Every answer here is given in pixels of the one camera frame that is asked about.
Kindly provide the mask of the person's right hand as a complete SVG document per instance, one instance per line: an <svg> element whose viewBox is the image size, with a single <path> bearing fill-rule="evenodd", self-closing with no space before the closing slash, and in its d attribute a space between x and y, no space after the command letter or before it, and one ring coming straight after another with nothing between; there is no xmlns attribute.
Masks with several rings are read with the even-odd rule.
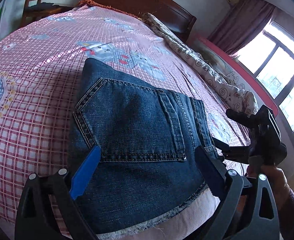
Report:
<svg viewBox="0 0 294 240"><path fill-rule="evenodd" d="M291 189L283 170L276 166L266 165L260 167L260 172L255 172L252 165L247 168L249 177L257 177L260 173L267 176L270 182L278 210L282 212L292 211Z"/></svg>

